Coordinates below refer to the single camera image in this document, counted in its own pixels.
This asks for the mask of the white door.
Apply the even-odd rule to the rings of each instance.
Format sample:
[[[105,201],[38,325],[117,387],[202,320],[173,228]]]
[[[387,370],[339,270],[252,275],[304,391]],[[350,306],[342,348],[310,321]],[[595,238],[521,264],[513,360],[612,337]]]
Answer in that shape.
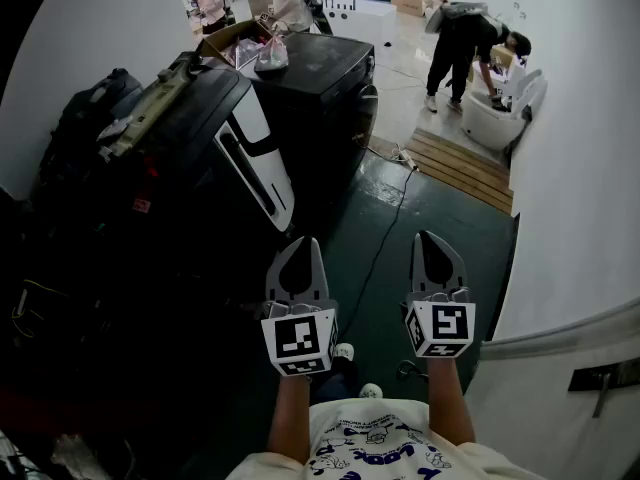
[[[577,369],[640,358],[640,298],[482,345],[466,392],[479,442],[548,480],[640,480],[640,385],[569,392]]]

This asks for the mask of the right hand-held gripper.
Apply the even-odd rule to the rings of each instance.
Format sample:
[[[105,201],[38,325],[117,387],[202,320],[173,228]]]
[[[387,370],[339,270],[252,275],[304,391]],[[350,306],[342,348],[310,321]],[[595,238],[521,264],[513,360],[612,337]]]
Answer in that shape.
[[[404,323],[415,355],[457,358],[474,340],[476,316],[461,256],[444,239],[421,230],[413,240],[410,280],[414,293],[407,296]]]

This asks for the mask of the dark green floor mat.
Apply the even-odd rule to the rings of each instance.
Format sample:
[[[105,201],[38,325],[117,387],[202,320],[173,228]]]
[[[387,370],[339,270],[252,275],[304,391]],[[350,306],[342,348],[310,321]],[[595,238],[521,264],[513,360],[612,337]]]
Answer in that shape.
[[[321,246],[329,291],[339,304],[341,339],[355,348],[359,384],[375,383],[389,398],[427,397],[422,379],[396,377],[404,360],[425,366],[414,354],[400,308],[410,290],[412,241],[420,230],[444,239],[466,266],[476,326],[473,344],[456,364],[467,386],[501,307],[513,218],[368,153],[349,187],[302,229]]]

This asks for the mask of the black door latch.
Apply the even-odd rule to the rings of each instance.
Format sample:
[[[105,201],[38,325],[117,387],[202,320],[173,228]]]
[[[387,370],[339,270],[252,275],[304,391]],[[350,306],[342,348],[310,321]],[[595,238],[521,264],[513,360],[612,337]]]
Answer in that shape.
[[[592,414],[593,419],[601,416],[608,393],[640,385],[640,358],[618,363],[577,369],[573,372],[568,386],[569,392],[596,391],[598,397]]]

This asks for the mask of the person's cream printed shirt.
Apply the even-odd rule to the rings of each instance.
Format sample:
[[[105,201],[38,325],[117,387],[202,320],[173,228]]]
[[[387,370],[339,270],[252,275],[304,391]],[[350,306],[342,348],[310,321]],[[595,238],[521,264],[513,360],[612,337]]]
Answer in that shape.
[[[429,430],[429,406],[344,399],[310,408],[310,458],[248,455],[226,480],[544,480],[477,443],[453,445]]]

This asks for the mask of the white and black domed appliance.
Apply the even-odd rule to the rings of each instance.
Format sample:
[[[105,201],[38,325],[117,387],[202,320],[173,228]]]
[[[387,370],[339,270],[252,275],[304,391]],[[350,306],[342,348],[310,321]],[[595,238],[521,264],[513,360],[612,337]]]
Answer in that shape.
[[[216,59],[191,72],[132,151],[97,164],[104,208],[189,238],[285,231],[295,197],[252,83]]]

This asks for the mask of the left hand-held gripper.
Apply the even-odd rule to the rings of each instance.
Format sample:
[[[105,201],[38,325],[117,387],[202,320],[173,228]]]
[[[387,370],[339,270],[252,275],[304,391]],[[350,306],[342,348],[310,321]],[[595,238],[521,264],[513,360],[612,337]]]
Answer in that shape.
[[[329,371],[338,339],[338,304],[328,299],[323,258],[315,238],[299,238],[275,257],[266,276],[266,295],[271,300],[292,301],[298,296],[313,301],[266,303],[268,315],[261,324],[274,368],[283,377]]]

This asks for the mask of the wooden slat mat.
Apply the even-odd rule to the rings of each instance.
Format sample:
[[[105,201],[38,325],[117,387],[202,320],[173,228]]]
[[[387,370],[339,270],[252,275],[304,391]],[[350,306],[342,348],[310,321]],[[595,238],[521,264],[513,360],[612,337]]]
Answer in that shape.
[[[420,128],[406,150],[421,173],[511,214],[513,191],[505,167]]]

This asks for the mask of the pink and green detergent bag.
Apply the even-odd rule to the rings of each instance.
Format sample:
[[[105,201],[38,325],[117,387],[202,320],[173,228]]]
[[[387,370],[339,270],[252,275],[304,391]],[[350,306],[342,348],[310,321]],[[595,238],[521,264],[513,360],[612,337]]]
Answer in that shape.
[[[288,50],[280,36],[273,36],[260,50],[254,65],[256,73],[279,71],[289,65]]]

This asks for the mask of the white power strip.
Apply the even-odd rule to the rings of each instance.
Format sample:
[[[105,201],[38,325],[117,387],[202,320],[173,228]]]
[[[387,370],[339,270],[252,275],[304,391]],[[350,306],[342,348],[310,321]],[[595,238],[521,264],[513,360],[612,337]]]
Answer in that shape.
[[[419,168],[409,152],[406,149],[395,148],[392,150],[391,158],[392,162],[402,164],[411,171],[418,171]]]

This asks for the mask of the small brown cardboard box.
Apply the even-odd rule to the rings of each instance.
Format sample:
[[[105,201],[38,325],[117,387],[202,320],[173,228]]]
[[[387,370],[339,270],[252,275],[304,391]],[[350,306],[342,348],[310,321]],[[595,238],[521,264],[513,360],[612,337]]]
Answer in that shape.
[[[491,63],[494,65],[500,65],[504,69],[508,70],[512,61],[516,59],[513,52],[501,45],[496,45],[491,49]]]

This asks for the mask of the person's right forearm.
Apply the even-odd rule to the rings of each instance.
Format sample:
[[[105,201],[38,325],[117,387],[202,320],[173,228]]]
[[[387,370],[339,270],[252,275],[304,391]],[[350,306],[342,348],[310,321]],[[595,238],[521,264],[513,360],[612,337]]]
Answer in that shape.
[[[429,429],[455,446],[474,443],[475,433],[455,360],[429,358],[426,365]]]

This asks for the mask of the person's left forearm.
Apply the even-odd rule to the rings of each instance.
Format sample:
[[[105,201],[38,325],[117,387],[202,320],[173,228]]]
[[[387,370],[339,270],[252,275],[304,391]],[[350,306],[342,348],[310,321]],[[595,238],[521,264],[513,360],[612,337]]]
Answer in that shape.
[[[266,451],[304,465],[310,456],[310,383],[304,376],[281,377]]]

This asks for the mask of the beige plastic panel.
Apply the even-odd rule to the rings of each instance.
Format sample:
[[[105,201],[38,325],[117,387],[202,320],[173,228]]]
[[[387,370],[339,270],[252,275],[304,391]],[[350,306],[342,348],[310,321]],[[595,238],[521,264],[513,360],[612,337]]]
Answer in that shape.
[[[178,57],[141,95],[131,113],[107,127],[97,139],[98,154],[109,163],[132,151],[158,118],[172,105],[180,92],[196,77],[191,72],[193,58]]]

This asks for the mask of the black washing machine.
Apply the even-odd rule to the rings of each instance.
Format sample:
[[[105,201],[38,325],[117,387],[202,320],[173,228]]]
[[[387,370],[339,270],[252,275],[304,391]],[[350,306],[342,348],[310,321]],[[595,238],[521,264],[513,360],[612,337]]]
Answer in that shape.
[[[296,205],[312,208],[346,190],[368,149],[354,140],[355,106],[360,90],[374,85],[375,51],[332,35],[292,33],[283,41],[286,68],[256,73],[251,62],[241,73],[277,139]]]

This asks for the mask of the white counter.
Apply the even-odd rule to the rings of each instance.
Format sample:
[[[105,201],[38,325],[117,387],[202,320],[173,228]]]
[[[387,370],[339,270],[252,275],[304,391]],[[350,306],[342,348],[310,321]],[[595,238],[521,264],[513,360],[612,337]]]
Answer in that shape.
[[[396,7],[374,0],[323,0],[335,36],[384,46],[394,42]]]

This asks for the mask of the person's jeans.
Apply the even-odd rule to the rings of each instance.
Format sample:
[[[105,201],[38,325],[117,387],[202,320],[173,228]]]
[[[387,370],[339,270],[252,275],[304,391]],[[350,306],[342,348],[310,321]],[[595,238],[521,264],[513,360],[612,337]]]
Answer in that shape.
[[[336,357],[329,371],[311,377],[310,405],[354,398],[360,389],[358,367],[353,360]]]

